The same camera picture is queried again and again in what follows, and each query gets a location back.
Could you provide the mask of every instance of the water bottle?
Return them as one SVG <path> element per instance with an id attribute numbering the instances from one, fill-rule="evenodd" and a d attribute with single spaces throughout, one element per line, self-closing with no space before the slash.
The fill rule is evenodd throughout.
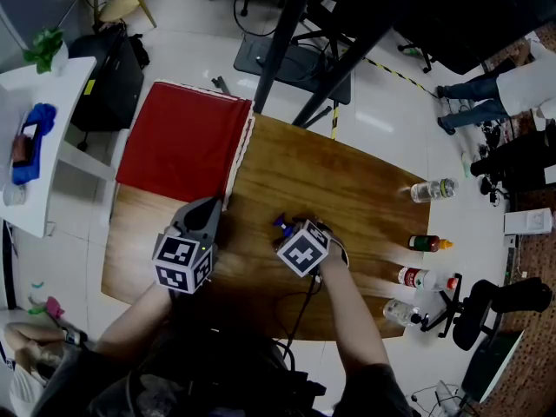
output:
<path id="1" fill-rule="evenodd" d="M 458 182 L 451 177 L 420 182 L 411 188 L 411 199 L 414 202 L 431 202 L 434 199 L 451 198 L 457 188 Z"/>
<path id="2" fill-rule="evenodd" d="M 410 288 L 440 292 L 458 287 L 458 279 L 422 268 L 403 268 L 398 274 L 398 282 Z"/>
<path id="3" fill-rule="evenodd" d="M 419 308 L 399 300 L 387 302 L 382 312 L 387 320 L 397 323 L 404 328 L 415 326 L 421 322 L 427 324 L 428 321 L 427 315 L 425 315 L 425 318 L 420 316 Z"/>

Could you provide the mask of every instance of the yellow black caution tape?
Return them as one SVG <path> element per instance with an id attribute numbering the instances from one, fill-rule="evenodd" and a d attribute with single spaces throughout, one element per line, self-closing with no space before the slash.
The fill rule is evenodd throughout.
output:
<path id="1" fill-rule="evenodd" d="M 336 140 L 336 130 L 338 129 L 338 115 L 340 114 L 339 103 L 334 101 L 334 111 L 332 113 L 332 135 L 330 137 L 333 141 Z"/>
<path id="2" fill-rule="evenodd" d="M 371 65 L 374 65 L 377 68 L 381 68 L 382 70 L 388 71 L 390 74 L 394 74 L 397 77 L 401 77 L 402 79 L 407 80 L 408 82 L 415 85 L 417 88 L 421 88 L 423 91 L 426 91 L 428 94 L 430 94 L 435 99 L 438 99 L 438 97 L 435 94 L 431 93 L 428 89 L 423 87 L 423 85 L 421 85 L 420 83 L 417 83 L 415 80 L 410 79 L 409 77 L 405 77 L 403 74 L 400 74 L 398 71 L 394 71 L 393 69 L 389 69 L 388 66 L 381 65 L 380 63 L 374 62 L 371 59 L 367 59 L 366 57 L 363 59 L 363 61 L 367 62 L 367 63 L 370 63 Z M 332 138 L 333 141 L 336 140 L 336 130 L 338 129 L 338 115 L 339 115 L 338 103 L 336 101 L 334 101 L 334 112 L 332 114 L 332 134 L 330 135 L 330 137 Z"/>
<path id="3" fill-rule="evenodd" d="M 371 65 L 374 65 L 378 68 L 381 68 L 385 71 L 388 71 L 390 74 L 394 74 L 397 77 L 401 77 L 402 79 L 407 80 L 408 82 L 411 82 L 413 85 L 415 85 L 418 88 L 421 88 L 423 91 L 426 91 L 428 94 L 430 94 L 432 97 L 434 97 L 435 99 L 438 99 L 437 96 L 435 96 L 433 93 L 431 93 L 428 89 L 425 89 L 420 83 L 417 83 L 415 80 L 410 79 L 409 77 L 405 77 L 402 74 L 400 74 L 397 71 L 394 71 L 393 69 L 389 69 L 387 66 L 381 65 L 380 63 L 374 62 L 371 59 L 367 59 L 366 57 L 363 59 L 363 61 L 370 63 Z"/>

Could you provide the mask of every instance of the jeans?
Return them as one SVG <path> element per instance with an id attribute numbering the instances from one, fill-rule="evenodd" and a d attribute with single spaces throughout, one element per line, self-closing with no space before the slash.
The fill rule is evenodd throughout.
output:
<path id="1" fill-rule="evenodd" d="M 500 101 L 496 77 L 442 87 L 442 91 L 448 99 L 471 99 L 475 102 L 488 99 L 473 109 L 442 117 L 442 123 L 450 129 L 509 117 Z"/>

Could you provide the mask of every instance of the person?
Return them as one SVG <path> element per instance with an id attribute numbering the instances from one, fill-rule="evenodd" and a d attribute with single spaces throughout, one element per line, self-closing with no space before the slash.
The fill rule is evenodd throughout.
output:
<path id="1" fill-rule="evenodd" d="M 320 274 L 347 374 L 334 415 L 410 417 L 379 330 L 336 243 Z M 151 285 L 92 351 L 64 359 L 34 415 L 322 415 L 313 409 L 320 385 L 288 370 L 275 341 L 188 324 L 183 311 L 175 311 L 187 315 L 190 298 Z"/>
<path id="2" fill-rule="evenodd" d="M 529 54 L 534 62 L 523 64 Z M 438 125 L 450 136 L 455 129 L 516 116 L 529 109 L 540 109 L 546 119 L 556 116 L 556 54 L 540 43 L 526 41 L 520 47 L 516 68 L 487 79 L 438 87 L 439 99 L 484 101 L 474 108 L 438 117 Z"/>
<path id="3" fill-rule="evenodd" d="M 472 175 L 498 175 L 503 180 L 508 170 L 527 172 L 556 164 L 556 122 L 546 119 L 544 131 L 516 137 L 492 149 L 488 156 L 469 166 Z"/>
<path id="4" fill-rule="evenodd" d="M 71 328 L 14 322 L 6 325 L 4 337 L 14 351 L 16 364 L 10 383 L 11 405 L 18 417 L 30 416 L 62 360 L 63 343 L 79 344 L 82 335 Z"/>

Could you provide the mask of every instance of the forearm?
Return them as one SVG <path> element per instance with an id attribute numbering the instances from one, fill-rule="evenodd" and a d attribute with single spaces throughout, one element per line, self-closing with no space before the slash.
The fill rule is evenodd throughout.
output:
<path id="1" fill-rule="evenodd" d="M 518 54 L 518 58 L 515 60 L 515 65 L 522 66 L 527 60 L 527 58 L 529 57 L 530 53 L 531 53 L 531 45 L 526 40 L 525 44 L 520 46 L 520 53 Z"/>
<path id="2" fill-rule="evenodd" d="M 122 362 L 133 362 L 152 342 L 171 309 L 166 288 L 152 284 L 101 336 L 94 351 Z"/>
<path id="3" fill-rule="evenodd" d="M 7 343 L 14 351 L 25 348 L 29 341 L 45 345 L 64 340 L 62 329 L 30 323 L 9 323 L 4 329 L 4 335 Z"/>
<path id="4" fill-rule="evenodd" d="M 389 364 L 379 329 L 348 268 L 341 261 L 324 261 L 321 274 L 332 303 L 338 348 L 347 374 L 371 364 Z"/>

